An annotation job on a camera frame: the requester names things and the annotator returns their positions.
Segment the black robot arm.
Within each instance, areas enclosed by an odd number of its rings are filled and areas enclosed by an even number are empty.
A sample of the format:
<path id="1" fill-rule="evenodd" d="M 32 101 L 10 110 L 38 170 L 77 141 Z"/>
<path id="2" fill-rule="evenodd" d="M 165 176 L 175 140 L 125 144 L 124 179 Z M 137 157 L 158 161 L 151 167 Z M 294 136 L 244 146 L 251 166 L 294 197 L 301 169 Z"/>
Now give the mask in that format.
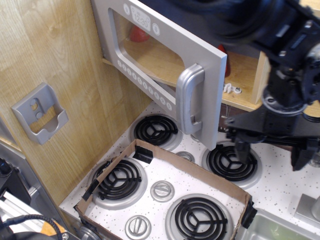
<path id="1" fill-rule="evenodd" d="M 226 120 L 242 163 L 253 143 L 290 146 L 301 170 L 320 149 L 320 120 L 305 109 L 320 99 L 320 20 L 296 0 L 178 0 L 203 17 L 223 44 L 247 44 L 270 64 L 261 106 Z"/>

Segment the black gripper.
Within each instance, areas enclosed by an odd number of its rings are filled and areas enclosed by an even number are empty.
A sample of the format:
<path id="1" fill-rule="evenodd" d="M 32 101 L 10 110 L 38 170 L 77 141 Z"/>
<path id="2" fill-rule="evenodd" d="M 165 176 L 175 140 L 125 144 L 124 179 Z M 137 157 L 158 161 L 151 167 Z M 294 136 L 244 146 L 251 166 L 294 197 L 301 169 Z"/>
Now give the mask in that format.
<path id="1" fill-rule="evenodd" d="M 254 111 L 227 118 L 227 137 L 242 164 L 248 164 L 252 144 L 269 143 L 292 147 L 293 171 L 300 171 L 320 150 L 320 121 L 306 116 L 308 104 L 292 98 L 265 93 L 262 105 Z"/>

